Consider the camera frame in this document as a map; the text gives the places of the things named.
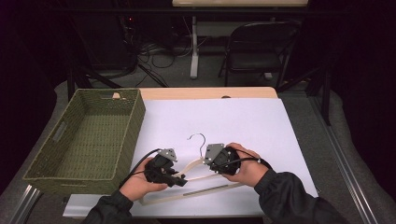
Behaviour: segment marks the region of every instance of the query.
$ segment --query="green woven basket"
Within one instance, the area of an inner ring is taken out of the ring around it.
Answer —
[[[128,175],[146,108],[138,89],[77,90],[24,176],[59,194],[110,194]]]

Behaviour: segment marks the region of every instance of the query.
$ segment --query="hand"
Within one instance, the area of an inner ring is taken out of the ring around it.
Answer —
[[[143,160],[142,163],[136,168],[135,172],[139,173],[144,171],[146,164],[151,159],[152,158],[147,158]],[[149,183],[145,177],[145,174],[139,173],[132,175],[120,188],[120,192],[133,202],[143,198],[147,193],[164,190],[167,187],[168,186],[166,184]]]
[[[255,151],[245,149],[241,145],[237,143],[230,143],[227,147],[232,147],[236,149],[236,153],[238,153],[239,158],[250,158],[250,155],[259,158],[260,155]],[[250,187],[255,187],[257,183],[259,183],[260,179],[265,175],[268,171],[268,168],[261,163],[256,161],[242,161],[241,167],[239,168],[238,174],[235,175],[223,175],[228,180],[233,182],[239,182],[242,184],[246,184]]]

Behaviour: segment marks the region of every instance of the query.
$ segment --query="white sheet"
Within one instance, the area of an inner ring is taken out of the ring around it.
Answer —
[[[200,157],[199,147],[206,144],[237,142],[255,150],[276,172],[293,172],[299,176],[305,190],[318,197],[304,157],[280,99],[211,99],[145,101],[146,115],[134,153],[134,166],[155,148],[173,148],[180,171],[190,161]],[[207,166],[198,166],[186,173],[187,178],[210,175]],[[146,199],[156,199],[199,189],[231,184],[222,176],[188,182],[183,188],[174,186],[150,193]],[[65,217],[85,217],[100,195],[72,195],[64,211]],[[135,202],[131,213],[135,217],[249,217],[261,216],[258,194],[243,186],[203,196],[166,203],[141,205]]]

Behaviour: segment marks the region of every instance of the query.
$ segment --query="chair backrest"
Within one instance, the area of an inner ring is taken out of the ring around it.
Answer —
[[[300,33],[300,24],[292,21],[253,22],[236,28],[230,36],[228,49],[237,46],[285,48]]]

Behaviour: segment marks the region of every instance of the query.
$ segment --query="black sleeve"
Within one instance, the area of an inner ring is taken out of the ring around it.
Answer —
[[[305,192],[292,173],[269,170],[254,187],[265,215],[275,223],[348,223],[326,200]]]
[[[129,210],[132,205],[133,202],[116,190],[111,196],[101,197],[82,224],[131,223],[132,215]]]

